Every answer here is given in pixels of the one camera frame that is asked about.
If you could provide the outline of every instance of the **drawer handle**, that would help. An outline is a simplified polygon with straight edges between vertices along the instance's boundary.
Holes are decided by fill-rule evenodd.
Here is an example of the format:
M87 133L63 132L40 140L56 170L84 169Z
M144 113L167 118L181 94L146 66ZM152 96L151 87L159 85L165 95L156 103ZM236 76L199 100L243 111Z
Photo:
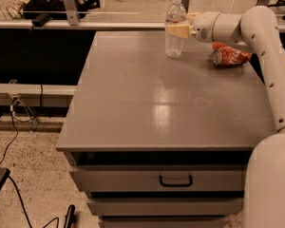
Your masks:
M163 180L162 180L162 176L160 176L160 184L161 186L163 187L189 187L189 186L192 186L193 185L193 179L192 179L192 176L189 175L189 182L188 183L185 183L185 184L167 184L167 183L164 183Z

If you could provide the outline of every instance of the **clear plastic water bottle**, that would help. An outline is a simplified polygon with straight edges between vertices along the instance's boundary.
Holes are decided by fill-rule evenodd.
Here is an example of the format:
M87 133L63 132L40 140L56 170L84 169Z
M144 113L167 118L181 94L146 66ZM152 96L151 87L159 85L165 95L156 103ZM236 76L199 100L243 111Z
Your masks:
M172 0L166 14L166 25L177 24L185 20L186 9L181 0ZM165 33L165 53L168 57L175 58L181 56L183 39Z

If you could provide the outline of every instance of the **floor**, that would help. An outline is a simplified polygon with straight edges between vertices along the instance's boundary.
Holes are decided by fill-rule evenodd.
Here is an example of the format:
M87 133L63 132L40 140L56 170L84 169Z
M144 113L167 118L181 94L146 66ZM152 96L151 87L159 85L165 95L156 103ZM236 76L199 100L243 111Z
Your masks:
M0 0L0 20L9 20L4 7L16 0ZM163 21L165 8L170 0L101 0L102 8L93 10L87 21ZM243 13L254 6L256 0L191 0L189 11ZM273 9L277 16L285 8ZM19 134L9 146L1 167L10 170L23 198L33 227L43 227L58 217L63 227L65 214L70 204L76 207L77 222L74 227L96 228L97 218L87 206L86 196L78 192L67 172L67 161L55 150L64 117L42 117L35 132L30 132L30 123L15 123ZM11 117L0 118L0 160L16 130ZM226 228L240 228L241 213L229 217ZM10 180L0 192L0 228L29 227L20 201ZM53 222L48 227L56 227Z

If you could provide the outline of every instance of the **robotic arm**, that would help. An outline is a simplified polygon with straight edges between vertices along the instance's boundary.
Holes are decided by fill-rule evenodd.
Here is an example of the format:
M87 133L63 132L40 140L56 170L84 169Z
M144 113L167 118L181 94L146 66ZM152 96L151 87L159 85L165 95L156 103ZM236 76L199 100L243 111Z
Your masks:
M263 6L243 15L205 12L191 18L189 25L167 30L182 38L194 35L201 42L219 41L256 53L277 134L258 144L249 160L243 228L285 228L285 49L276 15Z

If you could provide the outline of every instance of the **gray tabletop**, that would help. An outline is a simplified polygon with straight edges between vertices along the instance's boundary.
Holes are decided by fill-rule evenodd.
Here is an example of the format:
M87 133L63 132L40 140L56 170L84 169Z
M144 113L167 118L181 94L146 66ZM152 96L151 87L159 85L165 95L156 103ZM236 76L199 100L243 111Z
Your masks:
M210 44L164 53L163 31L97 32L60 151L241 149L275 133L250 64L214 66Z

